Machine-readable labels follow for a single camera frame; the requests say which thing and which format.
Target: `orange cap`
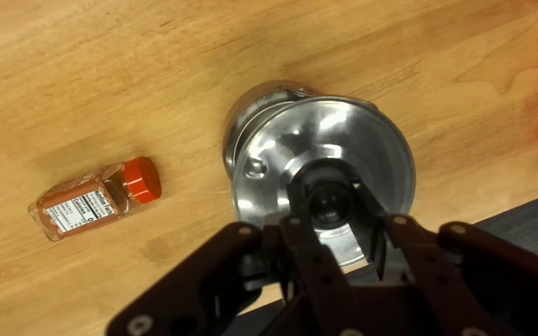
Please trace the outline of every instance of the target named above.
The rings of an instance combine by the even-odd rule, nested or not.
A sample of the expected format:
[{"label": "orange cap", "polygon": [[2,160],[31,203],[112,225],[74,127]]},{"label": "orange cap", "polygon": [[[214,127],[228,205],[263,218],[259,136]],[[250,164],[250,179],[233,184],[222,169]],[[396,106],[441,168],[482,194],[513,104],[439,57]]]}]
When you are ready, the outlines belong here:
[{"label": "orange cap", "polygon": [[123,183],[138,203],[147,203],[160,196],[158,173],[147,156],[123,162]]}]

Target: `jar label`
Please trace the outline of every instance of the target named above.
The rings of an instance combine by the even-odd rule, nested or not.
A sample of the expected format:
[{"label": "jar label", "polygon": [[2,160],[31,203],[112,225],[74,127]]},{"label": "jar label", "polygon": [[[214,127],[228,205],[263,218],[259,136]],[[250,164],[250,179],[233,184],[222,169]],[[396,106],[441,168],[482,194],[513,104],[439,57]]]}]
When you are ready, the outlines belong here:
[{"label": "jar label", "polygon": [[106,199],[102,190],[91,190],[63,203],[56,203],[45,209],[45,212],[52,218],[59,231],[71,231],[74,227],[112,216],[115,214],[115,209]]}]

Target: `wood grain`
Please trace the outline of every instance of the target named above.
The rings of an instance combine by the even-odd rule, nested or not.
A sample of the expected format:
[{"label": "wood grain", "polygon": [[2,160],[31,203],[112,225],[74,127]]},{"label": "wood grain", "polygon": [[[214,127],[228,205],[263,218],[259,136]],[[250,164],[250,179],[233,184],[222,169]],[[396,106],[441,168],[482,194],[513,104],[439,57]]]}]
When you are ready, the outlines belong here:
[{"label": "wood grain", "polygon": [[[538,0],[0,0],[0,336],[102,334],[233,220],[228,112],[267,80],[381,106],[427,227],[538,196]],[[134,155],[160,201],[54,244],[31,224],[41,190]]]}]

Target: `spice jar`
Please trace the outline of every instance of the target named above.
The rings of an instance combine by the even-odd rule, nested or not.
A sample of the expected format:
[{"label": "spice jar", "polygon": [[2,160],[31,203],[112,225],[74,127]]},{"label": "spice jar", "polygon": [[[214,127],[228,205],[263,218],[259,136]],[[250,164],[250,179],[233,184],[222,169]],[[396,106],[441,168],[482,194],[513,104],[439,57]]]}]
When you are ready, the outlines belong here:
[{"label": "spice jar", "polygon": [[50,240],[114,222],[160,196],[157,168],[138,156],[59,183],[30,205]]}]

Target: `silver metal plate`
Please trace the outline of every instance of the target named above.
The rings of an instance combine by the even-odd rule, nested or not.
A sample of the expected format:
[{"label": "silver metal plate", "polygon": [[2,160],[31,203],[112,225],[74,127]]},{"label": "silver metal plate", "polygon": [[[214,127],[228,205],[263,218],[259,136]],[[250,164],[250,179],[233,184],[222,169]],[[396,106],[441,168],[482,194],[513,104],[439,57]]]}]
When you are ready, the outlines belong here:
[{"label": "silver metal plate", "polygon": [[[289,214],[287,184],[317,158],[347,162],[390,212],[407,212],[414,196],[414,164],[398,127],[373,104],[274,89],[235,121],[226,151],[239,220],[263,225]],[[315,229],[340,265],[362,257],[349,225]]]}]

